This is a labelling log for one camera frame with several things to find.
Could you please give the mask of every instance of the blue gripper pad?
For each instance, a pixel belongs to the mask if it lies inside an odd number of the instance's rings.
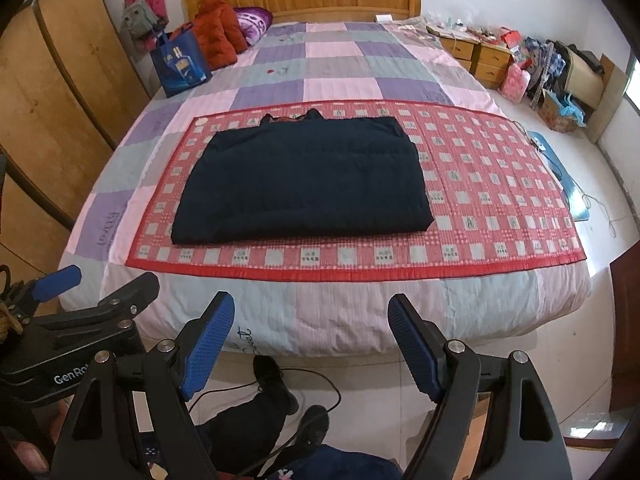
[[[438,381],[436,359],[404,305],[395,296],[389,301],[386,318],[418,390],[433,402],[440,402],[444,390]]]
[[[82,272],[80,269],[75,265],[69,265],[36,280],[31,296],[34,300],[45,303],[79,285],[81,280]]]
[[[226,336],[236,315],[234,299],[224,293],[222,302],[209,318],[198,341],[184,362],[184,378],[180,385],[182,398],[187,401],[207,384],[213,365],[216,363]]]

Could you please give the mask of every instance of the blue plastic bag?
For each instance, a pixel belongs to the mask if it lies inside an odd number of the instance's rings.
[[[562,101],[558,99],[558,96],[554,92],[549,92],[551,98],[558,105],[558,111],[562,117],[572,117],[578,123],[578,126],[584,128],[584,112],[582,109],[571,101],[571,94],[565,95]]]
[[[180,28],[178,36],[169,39],[163,32],[151,60],[167,97],[194,88],[211,79],[209,64],[193,31],[193,23]]]

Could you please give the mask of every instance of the bed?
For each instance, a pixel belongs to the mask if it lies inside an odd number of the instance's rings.
[[[193,17],[199,0],[184,1]],[[136,317],[146,338],[175,336],[218,290],[226,290],[236,302],[236,322],[225,349],[340,356],[396,347],[386,304],[398,292],[445,336],[469,342],[530,332],[581,306],[590,289],[584,251],[566,206],[556,202],[553,177],[526,137],[437,38],[399,23],[374,23],[375,14],[417,16],[420,0],[227,1],[265,7],[276,24],[238,63],[191,92],[172,98],[160,93],[133,124],[84,204],[60,262],[79,266],[83,275],[82,284],[61,297],[65,309],[91,306],[152,270],[161,294]],[[175,170],[197,156],[204,128],[214,135],[267,111],[294,116],[312,106],[333,117],[390,114],[401,120],[418,154],[425,150],[420,161],[434,225],[424,234],[348,243],[171,247],[171,200],[185,179]],[[434,136],[436,130],[445,133]],[[443,146],[452,142],[449,152],[462,161],[447,170],[454,161]],[[463,153],[469,150],[488,151],[472,158]],[[498,182],[509,182],[500,184],[504,193],[495,195],[495,203],[488,198],[474,205],[465,190],[472,184],[460,177],[466,178],[465,162],[480,160],[500,167],[469,172],[479,179],[473,186],[494,180],[494,171]],[[537,188],[540,200],[531,197],[530,204],[529,195],[516,192],[520,181],[508,175],[511,165],[537,172],[539,179],[520,180],[522,187]],[[444,193],[433,190],[445,180]],[[484,200],[481,191],[477,196]],[[481,206],[495,211],[486,226],[482,219],[470,232],[471,224],[456,223],[470,222],[466,208]],[[535,207],[536,216],[527,214]],[[501,224],[507,220],[511,230]],[[333,259],[323,260],[321,253]],[[369,263],[354,256],[360,253],[370,254]]]

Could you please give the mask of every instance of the purple square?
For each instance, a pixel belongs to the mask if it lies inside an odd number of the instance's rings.
[[[405,57],[415,59],[415,56],[400,43],[383,43],[382,41],[356,41],[356,45],[365,56]]]
[[[267,30],[265,36],[287,36],[296,32],[306,32],[306,23],[292,23],[291,25],[283,25],[278,27],[273,25]]]
[[[440,85],[431,81],[399,79],[395,77],[377,77],[382,97],[385,99],[402,99],[423,103],[452,105],[451,99],[444,93]]]
[[[344,26],[347,27],[347,30],[386,30],[379,23],[347,22]]]
[[[274,63],[277,61],[289,61],[305,57],[305,44],[265,46],[255,56],[254,65],[262,63]]]
[[[124,145],[139,144],[140,142],[161,136],[180,106],[182,106],[182,103],[171,103],[145,113],[138,121],[138,124],[136,124],[136,127]]]
[[[231,110],[244,110],[258,106],[302,102],[305,82],[302,79],[266,85],[246,86],[238,90]]]
[[[98,193],[82,224],[76,254],[92,260],[107,261],[109,249],[127,209],[133,190]]]

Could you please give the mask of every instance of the black shoe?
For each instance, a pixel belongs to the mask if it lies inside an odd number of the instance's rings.
[[[329,413],[326,408],[319,404],[309,406],[308,410],[306,410],[300,419],[298,429],[300,428],[302,428],[302,430],[296,437],[296,444],[320,446],[327,431],[329,431]]]
[[[269,390],[270,388],[277,388],[284,391],[289,400],[287,415],[293,415],[299,410],[300,405],[298,404],[298,400],[287,390],[287,387],[282,381],[282,371],[273,357],[266,355],[254,356],[254,375],[262,391]]]

